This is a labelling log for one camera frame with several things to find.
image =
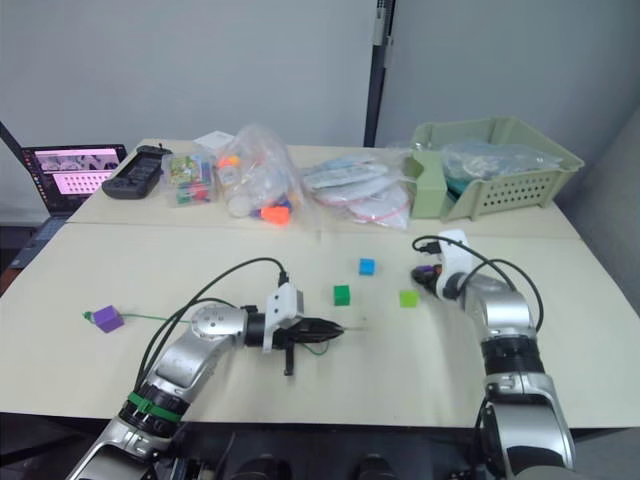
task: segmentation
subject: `floor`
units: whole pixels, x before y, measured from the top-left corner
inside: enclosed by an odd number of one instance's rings
[[[93,421],[86,437],[73,445],[0,468],[1,480],[52,480],[65,478],[93,438],[105,424]],[[183,448],[217,461],[229,442],[228,426],[207,428],[207,435],[185,431]],[[68,436],[76,431],[48,419],[29,415],[0,414],[0,453]],[[295,479],[350,478],[357,461],[368,453],[383,455],[402,479],[444,480],[465,467],[466,434],[455,439],[417,429],[318,429],[296,427],[243,427],[236,431],[223,478],[249,459],[264,453],[283,458],[292,465]],[[592,480],[640,480],[638,452],[640,429],[629,429],[584,437],[576,442],[577,471]]]

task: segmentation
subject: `small cube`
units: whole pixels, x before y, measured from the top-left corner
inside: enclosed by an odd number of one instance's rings
[[[104,333],[109,333],[110,331],[124,325],[122,317],[113,305],[109,305],[108,307],[95,312],[93,314],[93,320],[98,328],[100,328]]]
[[[376,271],[376,261],[373,258],[360,259],[360,275],[373,275]]]
[[[349,285],[336,285],[333,287],[333,304],[336,307],[345,307],[351,303]]]
[[[416,308],[420,295],[415,290],[400,290],[400,306],[402,308]]]

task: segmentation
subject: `lime green cube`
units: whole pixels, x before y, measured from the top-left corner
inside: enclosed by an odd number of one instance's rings
[[[400,306],[402,308],[416,308],[420,295],[415,290],[400,290]]]

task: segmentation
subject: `laptop screen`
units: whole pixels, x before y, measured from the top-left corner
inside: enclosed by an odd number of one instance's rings
[[[123,145],[23,148],[25,166],[49,213],[71,214],[126,157]]]

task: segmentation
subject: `gray wall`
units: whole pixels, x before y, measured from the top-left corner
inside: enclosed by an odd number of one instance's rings
[[[23,145],[131,148],[253,121],[287,143],[361,145],[375,7],[0,0],[0,116]],[[12,201],[7,189],[29,188],[8,168],[0,203]]]
[[[640,101],[637,0],[397,0],[376,143],[516,115],[587,162]]]
[[[640,314],[640,108],[590,169],[566,212]]]

